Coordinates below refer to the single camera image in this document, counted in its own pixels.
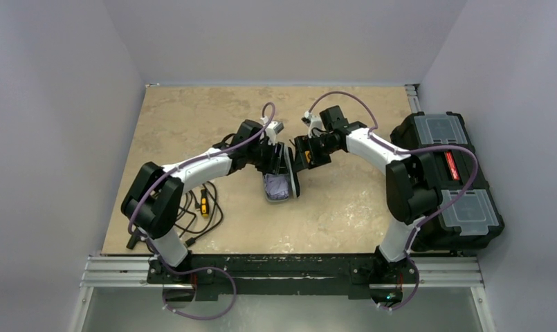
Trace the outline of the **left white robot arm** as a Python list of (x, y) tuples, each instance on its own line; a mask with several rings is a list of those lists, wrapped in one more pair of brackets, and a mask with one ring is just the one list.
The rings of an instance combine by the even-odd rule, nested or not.
[(263, 174), (278, 173), (282, 152), (276, 136), (283, 128), (276, 120), (263, 124), (245, 120), (230, 142), (218, 142), (194, 158), (164, 166), (145, 163), (123, 199), (122, 214), (168, 266), (178, 267), (188, 256), (188, 248), (174, 230), (182, 197), (207, 181), (247, 165)]

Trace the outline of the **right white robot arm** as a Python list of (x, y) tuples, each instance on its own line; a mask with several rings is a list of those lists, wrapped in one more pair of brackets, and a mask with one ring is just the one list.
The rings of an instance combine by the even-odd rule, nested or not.
[(345, 151), (367, 161), (385, 176), (386, 204), (393, 219), (376, 247), (374, 272), (383, 275), (408, 261), (418, 223), (441, 203), (435, 159), (430, 153), (413, 154), (372, 133), (362, 122), (349, 122), (339, 106), (315, 116), (302, 117), (309, 130), (295, 137), (294, 174), (331, 162), (331, 155)]

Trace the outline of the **black grey umbrella case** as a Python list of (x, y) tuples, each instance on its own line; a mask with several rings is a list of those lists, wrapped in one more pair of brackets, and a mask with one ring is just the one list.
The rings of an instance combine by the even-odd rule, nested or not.
[(283, 203), (300, 197), (300, 182), (294, 170), (291, 147), (283, 142), (277, 144), (280, 166), (278, 174), (263, 174), (264, 193), (270, 203)]

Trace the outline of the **lilac black folding umbrella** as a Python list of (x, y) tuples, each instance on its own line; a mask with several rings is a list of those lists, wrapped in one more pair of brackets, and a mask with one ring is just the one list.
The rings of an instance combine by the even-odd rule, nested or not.
[(289, 182), (287, 181), (285, 175), (281, 174), (265, 174), (264, 190), (266, 192), (267, 199), (270, 201), (282, 201), (288, 199), (290, 196)]

